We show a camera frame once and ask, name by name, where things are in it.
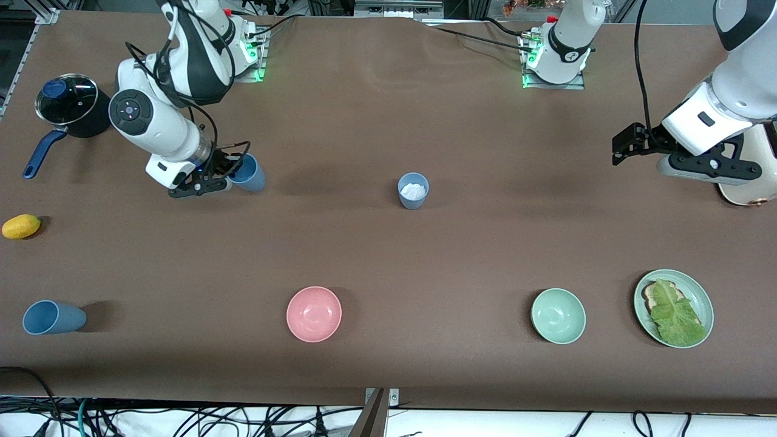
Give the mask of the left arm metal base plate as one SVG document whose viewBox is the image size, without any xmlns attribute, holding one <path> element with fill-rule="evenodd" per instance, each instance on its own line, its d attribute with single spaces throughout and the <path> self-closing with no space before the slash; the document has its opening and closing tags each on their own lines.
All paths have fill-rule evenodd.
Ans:
<svg viewBox="0 0 777 437">
<path fill-rule="evenodd" d="M 583 53 L 557 53 L 544 45 L 544 35 L 522 33 L 517 37 L 521 53 L 522 86 L 525 89 L 583 90 L 583 69 L 591 49 Z"/>
</svg>

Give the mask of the pink bowl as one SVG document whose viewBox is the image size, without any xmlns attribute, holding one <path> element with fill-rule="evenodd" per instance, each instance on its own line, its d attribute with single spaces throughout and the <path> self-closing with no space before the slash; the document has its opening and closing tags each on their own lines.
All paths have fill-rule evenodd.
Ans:
<svg viewBox="0 0 777 437">
<path fill-rule="evenodd" d="M 297 340 L 319 343 L 335 334 L 342 320 L 342 305 L 328 288 L 309 286 L 297 291 L 288 302 L 286 322 Z"/>
</svg>

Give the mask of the toasted bread slice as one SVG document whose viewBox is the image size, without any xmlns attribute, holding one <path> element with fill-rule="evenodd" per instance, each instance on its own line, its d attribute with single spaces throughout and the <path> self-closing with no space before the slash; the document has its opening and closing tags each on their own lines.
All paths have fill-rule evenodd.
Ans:
<svg viewBox="0 0 777 437">
<path fill-rule="evenodd" d="M 643 297 L 656 324 L 661 321 L 701 325 L 691 300 L 671 280 L 655 280 L 644 288 Z"/>
</svg>

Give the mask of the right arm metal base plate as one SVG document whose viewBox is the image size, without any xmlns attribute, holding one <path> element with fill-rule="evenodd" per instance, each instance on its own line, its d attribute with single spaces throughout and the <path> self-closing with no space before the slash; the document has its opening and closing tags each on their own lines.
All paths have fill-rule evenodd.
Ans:
<svg viewBox="0 0 777 437">
<path fill-rule="evenodd" d="M 268 27 L 256 27 L 250 23 L 240 32 L 240 38 L 230 45 L 236 65 L 235 82 L 258 83 L 265 76 L 269 55 Z"/>
</svg>

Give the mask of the yellow lemon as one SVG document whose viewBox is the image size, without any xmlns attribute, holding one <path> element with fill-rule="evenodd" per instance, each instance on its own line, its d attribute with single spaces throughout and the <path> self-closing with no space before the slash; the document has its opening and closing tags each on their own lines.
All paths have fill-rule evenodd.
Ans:
<svg viewBox="0 0 777 437">
<path fill-rule="evenodd" d="M 35 215 L 18 215 L 2 226 L 2 235 L 9 240 L 24 240 L 41 229 L 41 219 Z"/>
</svg>

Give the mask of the blue cup lying sideways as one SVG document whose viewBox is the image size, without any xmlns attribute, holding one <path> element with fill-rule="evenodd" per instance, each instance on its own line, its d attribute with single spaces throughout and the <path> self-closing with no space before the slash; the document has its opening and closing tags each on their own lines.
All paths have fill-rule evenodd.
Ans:
<svg viewBox="0 0 777 437">
<path fill-rule="evenodd" d="M 85 326 L 86 313 L 75 305 L 53 300 L 34 302 L 25 311 L 22 327 L 30 335 L 67 334 Z"/>
</svg>

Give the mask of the cream white appliance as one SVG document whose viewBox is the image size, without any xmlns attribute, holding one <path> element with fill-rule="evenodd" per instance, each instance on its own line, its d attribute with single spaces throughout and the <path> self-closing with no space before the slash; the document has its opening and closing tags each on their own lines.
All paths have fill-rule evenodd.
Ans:
<svg viewBox="0 0 777 437">
<path fill-rule="evenodd" d="M 777 123 L 766 122 L 744 132 L 741 158 L 759 164 L 761 176 L 744 185 L 719 185 L 721 196 L 739 206 L 758 206 L 777 199 Z"/>
</svg>

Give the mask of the silver aluminium frame rail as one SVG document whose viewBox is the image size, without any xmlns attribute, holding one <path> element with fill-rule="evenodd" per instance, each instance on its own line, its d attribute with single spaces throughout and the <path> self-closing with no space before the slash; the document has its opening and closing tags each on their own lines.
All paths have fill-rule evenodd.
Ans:
<svg viewBox="0 0 777 437">
<path fill-rule="evenodd" d="M 61 9 L 48 0 L 23 0 L 26 9 L 12 9 L 0 0 L 0 120 L 42 25 L 56 23 Z"/>
</svg>

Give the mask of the metal table edge bracket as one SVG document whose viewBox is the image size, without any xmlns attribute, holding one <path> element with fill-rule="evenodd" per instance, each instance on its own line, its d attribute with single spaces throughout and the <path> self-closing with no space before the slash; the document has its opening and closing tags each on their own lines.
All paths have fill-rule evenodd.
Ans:
<svg viewBox="0 0 777 437">
<path fill-rule="evenodd" d="M 368 404 L 370 398 L 372 397 L 372 393 L 374 393 L 375 390 L 376 388 L 374 387 L 369 387 L 365 390 L 365 405 Z M 385 389 L 385 397 L 388 398 L 389 407 L 399 407 L 399 388 Z"/>
</svg>

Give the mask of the green lettuce leaf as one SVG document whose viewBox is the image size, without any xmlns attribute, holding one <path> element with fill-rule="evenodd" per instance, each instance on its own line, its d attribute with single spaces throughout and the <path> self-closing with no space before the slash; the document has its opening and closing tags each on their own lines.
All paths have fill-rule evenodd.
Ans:
<svg viewBox="0 0 777 437">
<path fill-rule="evenodd" d="M 670 280 L 655 280 L 643 293 L 653 323 L 661 340 L 675 347 L 692 347 L 705 339 L 702 326 L 691 300 Z"/>
</svg>

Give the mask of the glass lid blue knob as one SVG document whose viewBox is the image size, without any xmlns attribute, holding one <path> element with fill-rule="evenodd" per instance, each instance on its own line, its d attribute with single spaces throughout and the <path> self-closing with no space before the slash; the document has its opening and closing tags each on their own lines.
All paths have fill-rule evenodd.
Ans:
<svg viewBox="0 0 777 437">
<path fill-rule="evenodd" d="M 78 73 L 51 78 L 38 92 L 35 110 L 50 124 L 69 124 L 85 117 L 97 102 L 99 89 L 94 80 Z"/>
</svg>

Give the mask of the pale green plate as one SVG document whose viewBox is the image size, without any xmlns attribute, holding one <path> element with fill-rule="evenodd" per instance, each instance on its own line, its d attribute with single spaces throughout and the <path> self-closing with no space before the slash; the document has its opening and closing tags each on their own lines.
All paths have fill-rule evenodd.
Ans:
<svg viewBox="0 0 777 437">
<path fill-rule="evenodd" d="M 671 280 L 681 291 L 683 291 L 686 297 L 691 300 L 692 308 L 696 310 L 697 316 L 699 316 L 702 326 L 707 330 L 705 339 L 697 345 L 687 348 L 675 347 L 669 345 L 659 338 L 657 327 L 653 323 L 653 320 L 646 307 L 645 298 L 643 297 L 644 288 L 646 288 L 646 286 L 652 282 L 655 282 L 655 280 L 659 279 Z M 711 331 L 713 330 L 715 324 L 715 313 L 707 291 L 705 291 L 702 285 L 700 285 L 696 279 L 693 279 L 693 277 L 690 277 L 688 274 L 682 273 L 680 271 L 671 269 L 653 270 L 644 274 L 644 276 L 639 279 L 633 291 L 633 310 L 639 324 L 643 327 L 645 332 L 650 335 L 650 337 L 652 337 L 661 345 L 672 348 L 688 349 L 701 345 L 705 340 L 707 340 L 708 337 L 710 337 Z"/>
</svg>

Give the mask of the grey stand leg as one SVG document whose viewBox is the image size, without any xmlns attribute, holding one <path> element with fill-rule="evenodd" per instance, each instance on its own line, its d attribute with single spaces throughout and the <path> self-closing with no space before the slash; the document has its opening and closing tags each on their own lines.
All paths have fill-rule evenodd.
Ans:
<svg viewBox="0 0 777 437">
<path fill-rule="evenodd" d="M 348 437 L 385 437 L 390 401 L 389 389 L 373 389 Z"/>
</svg>

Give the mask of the grey background device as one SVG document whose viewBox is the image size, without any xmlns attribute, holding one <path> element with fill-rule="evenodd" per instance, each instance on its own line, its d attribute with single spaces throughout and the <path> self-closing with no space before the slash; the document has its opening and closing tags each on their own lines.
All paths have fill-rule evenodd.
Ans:
<svg viewBox="0 0 777 437">
<path fill-rule="evenodd" d="M 358 18 L 400 17 L 422 21 L 444 19 L 443 0 L 355 0 L 353 16 Z"/>
</svg>

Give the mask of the blue cup with white filling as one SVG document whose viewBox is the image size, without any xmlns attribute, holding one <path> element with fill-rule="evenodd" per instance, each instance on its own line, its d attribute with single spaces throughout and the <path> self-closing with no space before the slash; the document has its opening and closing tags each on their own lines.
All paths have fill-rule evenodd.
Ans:
<svg viewBox="0 0 777 437">
<path fill-rule="evenodd" d="M 424 204 L 424 201 L 425 201 L 426 197 L 424 197 L 424 199 L 422 199 L 420 201 L 416 201 L 416 202 L 411 202 L 411 201 L 408 201 L 408 200 L 402 198 L 400 196 L 399 190 L 400 190 L 400 188 L 402 188 L 404 185 L 407 185 L 408 183 L 416 183 L 417 185 L 425 185 L 426 188 L 427 188 L 427 194 L 429 194 L 429 183 L 428 183 L 427 178 L 425 178 L 424 175 L 419 174 L 419 172 L 408 172 L 407 174 L 404 174 L 402 177 L 399 178 L 398 188 L 397 188 L 398 196 L 399 196 L 399 201 L 401 202 L 402 206 L 405 207 L 406 209 L 416 210 L 416 209 L 420 208 L 422 206 L 422 204 Z"/>
</svg>

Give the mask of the pale green bowl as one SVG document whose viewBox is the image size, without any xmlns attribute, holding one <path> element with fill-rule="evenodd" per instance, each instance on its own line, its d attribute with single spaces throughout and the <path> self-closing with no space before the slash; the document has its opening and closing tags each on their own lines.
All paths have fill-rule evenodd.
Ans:
<svg viewBox="0 0 777 437">
<path fill-rule="evenodd" d="M 586 312 L 580 299 L 563 288 L 539 293 L 530 310 L 536 332 L 555 345 L 570 345 L 585 332 Z"/>
</svg>

